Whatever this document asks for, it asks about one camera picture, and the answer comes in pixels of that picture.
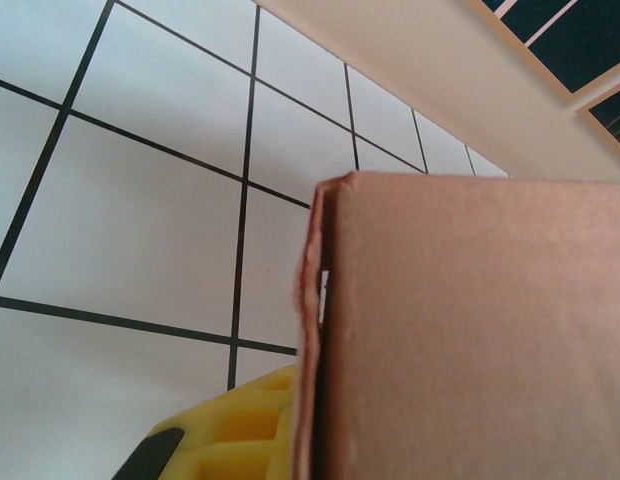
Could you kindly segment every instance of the cardboard box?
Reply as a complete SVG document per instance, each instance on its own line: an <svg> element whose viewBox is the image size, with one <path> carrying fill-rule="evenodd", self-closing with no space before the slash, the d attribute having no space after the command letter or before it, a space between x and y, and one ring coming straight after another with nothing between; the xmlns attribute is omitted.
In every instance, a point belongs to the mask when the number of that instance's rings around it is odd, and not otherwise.
<svg viewBox="0 0 620 480"><path fill-rule="evenodd" d="M294 478L620 478L620 185L335 179L296 292Z"/></svg>

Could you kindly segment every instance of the yellow plastic object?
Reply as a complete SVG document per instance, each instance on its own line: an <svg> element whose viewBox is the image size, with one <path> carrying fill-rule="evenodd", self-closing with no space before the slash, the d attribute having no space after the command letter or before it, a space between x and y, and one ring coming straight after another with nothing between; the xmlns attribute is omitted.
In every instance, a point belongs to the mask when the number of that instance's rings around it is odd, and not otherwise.
<svg viewBox="0 0 620 480"><path fill-rule="evenodd" d="M282 368L153 428L185 432L159 480L289 478L294 375Z"/></svg>

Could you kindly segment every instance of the beige wall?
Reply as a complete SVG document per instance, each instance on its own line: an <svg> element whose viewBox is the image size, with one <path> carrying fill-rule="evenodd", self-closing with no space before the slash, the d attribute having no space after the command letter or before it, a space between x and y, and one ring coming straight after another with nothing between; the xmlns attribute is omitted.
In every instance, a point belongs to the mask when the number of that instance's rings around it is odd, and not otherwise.
<svg viewBox="0 0 620 480"><path fill-rule="evenodd" d="M463 0L258 0L516 177L620 181L620 156Z"/></svg>

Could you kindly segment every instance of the white tiled wall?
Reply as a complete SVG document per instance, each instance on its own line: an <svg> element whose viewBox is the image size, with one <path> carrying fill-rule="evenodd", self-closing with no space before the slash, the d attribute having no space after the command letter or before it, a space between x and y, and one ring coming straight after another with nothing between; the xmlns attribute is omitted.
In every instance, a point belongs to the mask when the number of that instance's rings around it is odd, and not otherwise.
<svg viewBox="0 0 620 480"><path fill-rule="evenodd" d="M507 176L257 12L0 0L0 480L108 478L291 363L318 181Z"/></svg>

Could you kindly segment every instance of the dark panel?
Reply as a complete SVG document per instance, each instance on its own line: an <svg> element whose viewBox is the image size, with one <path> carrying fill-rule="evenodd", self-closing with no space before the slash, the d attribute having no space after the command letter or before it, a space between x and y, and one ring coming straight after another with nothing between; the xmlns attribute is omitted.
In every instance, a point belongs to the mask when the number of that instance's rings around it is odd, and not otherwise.
<svg viewBox="0 0 620 480"><path fill-rule="evenodd" d="M501 20L526 42L570 0L519 0Z"/></svg>
<svg viewBox="0 0 620 480"><path fill-rule="evenodd" d="M620 143L620 90L590 109L590 113Z"/></svg>
<svg viewBox="0 0 620 480"><path fill-rule="evenodd" d="M144 438L112 480L157 480L183 433L180 428L168 428Z"/></svg>
<svg viewBox="0 0 620 480"><path fill-rule="evenodd" d="M530 50L577 91L620 62L620 0L579 0Z"/></svg>
<svg viewBox="0 0 620 480"><path fill-rule="evenodd" d="M503 3L504 0L483 0L490 10L493 12Z"/></svg>

